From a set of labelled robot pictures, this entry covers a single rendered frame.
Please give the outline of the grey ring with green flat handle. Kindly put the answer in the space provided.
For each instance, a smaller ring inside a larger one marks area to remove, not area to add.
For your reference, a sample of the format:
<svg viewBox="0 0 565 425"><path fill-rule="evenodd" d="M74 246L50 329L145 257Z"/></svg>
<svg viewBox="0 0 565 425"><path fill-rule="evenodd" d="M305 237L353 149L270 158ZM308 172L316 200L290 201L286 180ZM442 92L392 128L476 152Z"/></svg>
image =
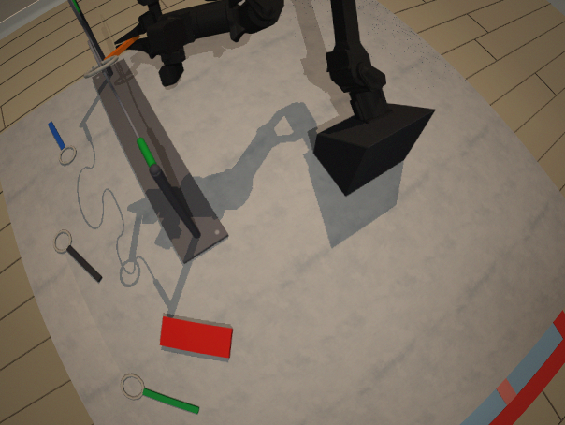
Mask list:
<svg viewBox="0 0 565 425"><path fill-rule="evenodd" d="M141 390L141 393L139 394L139 396L132 397L132 396L128 395L128 394L124 391L124 388L123 388L123 381L125 380L125 378L130 377L130 376L137 378L138 381L141 383L142 390ZM164 395L164 394L161 394L161 393L158 393L158 392L155 392L155 391L152 391L152 390L150 390L150 389L145 388L145 387L144 387L144 382L142 381L142 379L140 379L140 378L138 377L138 375L134 375L134 374L125 375L124 378L122 378L122 380L121 380L121 390L122 390L124 396L127 397L127 398L129 398L129 399L131 399L131 400L139 399L140 397L142 397L143 395L145 395L145 396L147 396L147 397L153 398L153 399L158 400L158 401L160 401L160 402L168 403L168 404L177 406L177 407L179 407L179 408L181 408L181 409L184 409L184 410L187 410L187 411L196 413L196 414L199 412L199 407L196 406L196 405L192 405L192 404L190 404L190 403L185 403L185 402L176 400L176 399L174 399L174 398L168 397L168 396L166 396L166 395Z"/></svg>

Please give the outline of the red rectangular block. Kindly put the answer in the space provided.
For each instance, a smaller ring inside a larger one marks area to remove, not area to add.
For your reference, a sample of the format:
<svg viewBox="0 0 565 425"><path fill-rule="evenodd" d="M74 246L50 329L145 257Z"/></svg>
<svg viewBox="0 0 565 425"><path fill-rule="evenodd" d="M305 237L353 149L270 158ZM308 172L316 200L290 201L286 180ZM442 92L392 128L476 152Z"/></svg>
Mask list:
<svg viewBox="0 0 565 425"><path fill-rule="evenodd" d="M230 358L233 329L164 316L160 344L165 347Z"/></svg>

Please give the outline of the orange bar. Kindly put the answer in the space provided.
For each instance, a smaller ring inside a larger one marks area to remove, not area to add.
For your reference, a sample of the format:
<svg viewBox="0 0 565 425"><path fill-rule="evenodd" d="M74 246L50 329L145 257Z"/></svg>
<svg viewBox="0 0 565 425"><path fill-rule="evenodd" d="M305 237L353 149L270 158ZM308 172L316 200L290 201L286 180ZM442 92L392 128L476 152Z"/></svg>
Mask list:
<svg viewBox="0 0 565 425"><path fill-rule="evenodd" d="M101 67L98 64L91 67L88 71L86 71L83 76L85 79L99 73L100 71L104 70L108 66L113 65L117 60L120 53L122 53L125 49L127 49L131 44L133 44L137 39L140 38L140 35L136 37L132 37L126 40L121 46L119 46L115 51L113 51L109 56L107 56L104 61L100 62Z"/></svg>

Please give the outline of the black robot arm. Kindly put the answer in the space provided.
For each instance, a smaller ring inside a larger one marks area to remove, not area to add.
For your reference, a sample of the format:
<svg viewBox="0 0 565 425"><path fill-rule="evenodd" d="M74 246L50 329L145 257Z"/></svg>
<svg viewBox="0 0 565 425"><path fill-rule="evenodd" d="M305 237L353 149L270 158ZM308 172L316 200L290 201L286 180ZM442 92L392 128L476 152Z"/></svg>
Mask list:
<svg viewBox="0 0 565 425"><path fill-rule="evenodd" d="M230 32L234 42L243 34L253 34L272 26L280 18L284 0L206 0L196 7L198 27L203 37ZM349 92L355 119L365 123L393 113L387 106L383 86L385 74L371 65L360 43L355 0L331 0L335 47L326 53L327 72L344 93ZM188 42L180 13L162 15L163 21L147 28L152 55L161 55L165 65L186 60Z"/></svg>

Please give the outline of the blue-handled loop tool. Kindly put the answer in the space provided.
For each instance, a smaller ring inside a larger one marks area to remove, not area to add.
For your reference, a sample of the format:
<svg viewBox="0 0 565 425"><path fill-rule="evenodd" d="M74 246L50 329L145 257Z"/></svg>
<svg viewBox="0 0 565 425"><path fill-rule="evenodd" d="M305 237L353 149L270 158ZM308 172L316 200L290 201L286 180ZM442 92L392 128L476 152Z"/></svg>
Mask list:
<svg viewBox="0 0 565 425"><path fill-rule="evenodd" d="M73 160L73 159L75 158L75 156L76 156L76 149L75 149L75 146L73 147L73 146L71 146L71 145L68 145L68 146L65 147L65 144L63 143L61 137L59 136L59 133L58 133L58 131L56 130L54 124L53 124L52 122L50 122L50 123L48 124L48 126L49 126L49 128L51 129L51 132L52 132L53 136L55 137L55 139L56 139L58 145L59 145L60 148L62 149L62 151L59 153L59 161L60 161L60 163L61 163L61 164L64 164L64 165L69 164L70 162L72 162L72 160ZM63 162L63 161L61 160L61 155L62 155L63 151L66 150L67 148L72 148L72 149L74 150L74 154L73 154L73 156L72 156L72 159L70 159L69 161Z"/></svg>

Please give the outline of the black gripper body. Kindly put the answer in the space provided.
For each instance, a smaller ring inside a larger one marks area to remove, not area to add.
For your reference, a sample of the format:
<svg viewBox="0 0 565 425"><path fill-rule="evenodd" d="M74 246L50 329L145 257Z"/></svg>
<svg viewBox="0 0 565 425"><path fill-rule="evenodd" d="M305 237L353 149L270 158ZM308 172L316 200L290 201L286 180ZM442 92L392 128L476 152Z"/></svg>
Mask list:
<svg viewBox="0 0 565 425"><path fill-rule="evenodd" d="M196 7L187 7L179 10L174 10L168 12L166 14L162 13L160 8L159 0L137 0L139 4L142 6L148 5L149 12L143 15L141 18L143 19L143 23L145 29L151 25L154 25L157 22L163 21L160 18L162 15L167 15L170 13L180 13L184 20L185 30L188 38L188 42L194 41L196 39L202 38L201 32L198 27L197 17L196 17ZM189 14L192 16L192 22L190 22ZM162 81L162 85L170 86L178 82L179 78L181 77L184 68L182 63L173 64L173 65L163 65L159 70L160 80Z"/></svg>

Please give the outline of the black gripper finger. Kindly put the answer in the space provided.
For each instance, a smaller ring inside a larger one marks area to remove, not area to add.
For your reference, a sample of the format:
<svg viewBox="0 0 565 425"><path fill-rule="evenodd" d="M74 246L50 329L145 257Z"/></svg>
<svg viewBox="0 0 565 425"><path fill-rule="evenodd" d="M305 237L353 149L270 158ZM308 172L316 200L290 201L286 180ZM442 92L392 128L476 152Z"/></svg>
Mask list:
<svg viewBox="0 0 565 425"><path fill-rule="evenodd" d="M149 11L147 11L147 12L149 12ZM139 16L138 25L135 28L133 28L132 31L128 32L123 37L120 37L120 39L116 40L116 42L114 42L114 44L120 44L120 43L123 43L123 42L125 42L126 40L128 40L132 37L136 37L138 35L145 34L147 32L147 30L145 29L143 19L141 17L143 15L147 14L147 12Z"/></svg>
<svg viewBox="0 0 565 425"><path fill-rule="evenodd" d="M138 50L138 51L144 51L146 52L148 55L150 55L150 58L153 59L155 58L156 55L152 55L152 53L150 52L150 41L148 37L144 37L144 38L139 38L137 39L133 44L131 44L131 46L129 46L126 50Z"/></svg>

